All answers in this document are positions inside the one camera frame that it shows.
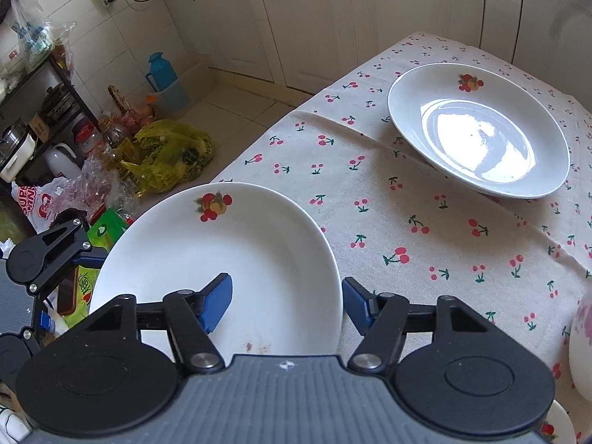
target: red lid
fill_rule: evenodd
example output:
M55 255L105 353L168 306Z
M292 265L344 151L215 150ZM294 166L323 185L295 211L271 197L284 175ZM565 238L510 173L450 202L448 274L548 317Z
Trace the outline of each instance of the red lid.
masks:
M93 131L95 129L95 126L93 124L91 124L90 122L86 123L76 134L76 136L74 137L74 141L76 143L80 143L84 140L86 140L89 136L91 136L93 134Z

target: white kettle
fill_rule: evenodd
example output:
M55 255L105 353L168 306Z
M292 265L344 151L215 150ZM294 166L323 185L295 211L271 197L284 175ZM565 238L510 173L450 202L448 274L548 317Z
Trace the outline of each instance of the white kettle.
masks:
M72 158L76 158L76 154L69 146L67 146L65 143L58 143L43 154L43 157L47 162L47 166L51 170L51 173L54 177L75 179L82 173L80 167L70 160L66 154L58 150L58 148L63 148L72 156Z

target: gray ribbed panel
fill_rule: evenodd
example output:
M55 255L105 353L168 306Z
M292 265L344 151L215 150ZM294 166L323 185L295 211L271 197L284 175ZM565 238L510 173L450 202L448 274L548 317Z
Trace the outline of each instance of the gray ribbed panel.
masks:
M291 361L285 370L280 364ZM73 444L35 431L24 444ZM383 381L344 370L336 357L236 356L229 369L193 376L154 420L92 444L460 444L413 421ZM505 441L544 444L536 434Z
M31 326L34 298L24 286L8 278L4 259L0 259L0 302L0 334L19 334L23 327Z

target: white mug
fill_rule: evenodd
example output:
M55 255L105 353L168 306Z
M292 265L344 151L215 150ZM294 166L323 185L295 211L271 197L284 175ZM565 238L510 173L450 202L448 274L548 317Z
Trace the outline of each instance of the white mug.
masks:
M582 300L569 335L569 368L573 384L582 397L592 401L592 290Z

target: yellow plastic bag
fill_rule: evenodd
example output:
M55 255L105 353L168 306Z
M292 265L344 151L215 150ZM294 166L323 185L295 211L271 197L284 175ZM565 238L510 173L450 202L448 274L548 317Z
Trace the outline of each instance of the yellow plastic bag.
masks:
M121 165L146 189L157 193L196 179L214 156L214 143L208 134L174 120L146 125L135 139L140 146L139 161L122 161Z

